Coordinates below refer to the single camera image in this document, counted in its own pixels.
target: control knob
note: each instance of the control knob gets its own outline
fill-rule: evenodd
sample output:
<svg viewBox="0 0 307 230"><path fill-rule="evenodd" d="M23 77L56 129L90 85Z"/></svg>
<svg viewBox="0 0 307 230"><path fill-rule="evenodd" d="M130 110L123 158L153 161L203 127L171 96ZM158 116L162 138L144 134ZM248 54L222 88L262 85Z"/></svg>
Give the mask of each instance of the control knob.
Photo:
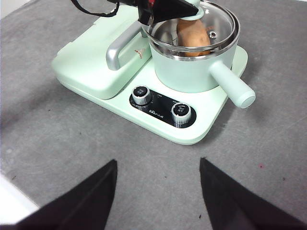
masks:
<svg viewBox="0 0 307 230"><path fill-rule="evenodd" d="M132 90L132 98L136 104L145 105L150 102L152 95L146 86L139 85Z"/></svg>
<svg viewBox="0 0 307 230"><path fill-rule="evenodd" d="M192 114L191 107L181 102L173 105L171 113L173 120L179 125L189 122Z"/></svg>

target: white surface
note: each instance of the white surface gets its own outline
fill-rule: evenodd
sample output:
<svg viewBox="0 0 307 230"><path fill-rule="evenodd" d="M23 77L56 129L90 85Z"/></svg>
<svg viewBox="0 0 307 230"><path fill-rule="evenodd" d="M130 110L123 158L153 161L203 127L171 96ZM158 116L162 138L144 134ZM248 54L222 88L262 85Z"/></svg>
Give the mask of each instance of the white surface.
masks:
<svg viewBox="0 0 307 230"><path fill-rule="evenodd" d="M20 8L30 0L1 0L1 18Z"/></svg>
<svg viewBox="0 0 307 230"><path fill-rule="evenodd" d="M0 224L13 224L38 209L29 198L0 176Z"/></svg>

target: appliance base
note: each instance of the appliance base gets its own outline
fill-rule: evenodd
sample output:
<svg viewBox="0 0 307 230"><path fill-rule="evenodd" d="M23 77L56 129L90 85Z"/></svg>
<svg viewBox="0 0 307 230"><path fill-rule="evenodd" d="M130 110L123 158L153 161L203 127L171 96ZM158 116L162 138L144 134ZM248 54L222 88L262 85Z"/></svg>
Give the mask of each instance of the appliance base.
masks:
<svg viewBox="0 0 307 230"><path fill-rule="evenodd" d="M237 46L233 60L232 71L241 77L248 60L246 51ZM172 90L163 85L154 71L152 58L141 68L128 84L113 98L98 99L73 87L59 79L60 83L80 96L102 106L103 108L148 129L172 142L182 145L192 145L201 141L210 130L228 97L224 90L216 88L199 93L184 93ZM193 125L187 128L177 128L146 114L131 106L129 98L134 87L146 85L149 89L170 97L176 101L184 102L193 107L197 117Z"/></svg>

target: metal handle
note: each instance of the metal handle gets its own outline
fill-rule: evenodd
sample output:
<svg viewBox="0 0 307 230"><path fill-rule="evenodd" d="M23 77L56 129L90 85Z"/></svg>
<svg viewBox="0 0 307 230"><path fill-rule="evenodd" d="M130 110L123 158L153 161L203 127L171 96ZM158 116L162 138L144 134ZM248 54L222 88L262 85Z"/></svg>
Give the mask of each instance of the metal handle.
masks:
<svg viewBox="0 0 307 230"><path fill-rule="evenodd" d="M134 22L127 30L125 30L106 51L106 64L111 70L119 70L120 64L118 55L120 51L131 41L131 39L141 32L142 37L147 37L142 30L142 24L139 21Z"/></svg>

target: stainless steel rim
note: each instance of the stainless steel rim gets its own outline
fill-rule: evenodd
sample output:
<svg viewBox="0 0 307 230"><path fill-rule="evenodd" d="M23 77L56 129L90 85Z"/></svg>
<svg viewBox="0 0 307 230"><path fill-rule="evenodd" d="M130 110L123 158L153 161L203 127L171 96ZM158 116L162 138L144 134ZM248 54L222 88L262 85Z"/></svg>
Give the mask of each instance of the stainless steel rim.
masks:
<svg viewBox="0 0 307 230"><path fill-rule="evenodd" d="M145 31L146 35L150 38L151 41L153 41L154 43L156 43L157 45L159 45L160 47L164 47L164 48L167 48L169 50L172 50L172 51L178 51L178 52L202 52L202 51L207 51L207 50L213 50L215 48L218 48L220 47L222 44L224 44L225 42L227 42L231 36L233 35L233 33L235 32L236 30L236 22L235 22L235 19L233 17L233 14L229 14L230 11L227 10L226 8L223 8L221 7L220 5L218 4L215 4L213 2L210 2L210 1L207 1L207 0L201 0L202 2L207 2L209 4L212 4L214 6L216 6L217 8L225 11L226 13L228 13L228 15L231 17L231 20L233 22L233 29L230 33L230 35L228 37L226 37L224 40L216 43L216 44L213 44L213 45L209 45L209 46L201 46L201 47L184 47L184 46L174 46L174 45L171 45L171 44L168 44L168 43L165 43L165 42L162 42L156 38L154 38L148 31L146 28L148 28L148 26L146 25L142 25L143 27L143 30Z"/></svg>
<svg viewBox="0 0 307 230"><path fill-rule="evenodd" d="M149 40L149 44L150 46L156 51L158 52L160 55L163 55L169 59L172 59L172 60L177 60L177 61L201 61L201 60L206 60L206 59L210 59L212 57L216 57L216 56L219 56L221 55L222 53L228 51L232 46L234 46L238 39L239 39L239 35L240 35L240 32L241 32L241 26L240 26L240 22L238 20L238 18L229 10L227 10L231 15L232 17L234 18L235 20L235 23L236 23L236 28L237 28L237 32L236 32L236 35L234 37L234 39L232 40L231 43L229 43L227 46L223 47L222 49L220 50L217 50L217 51L214 51L212 50L210 54L208 55L204 55L204 56L198 56L198 57L182 57L182 56L176 56L176 55L171 55L171 54L165 54L163 53L158 47L157 45L152 42L152 40Z"/></svg>

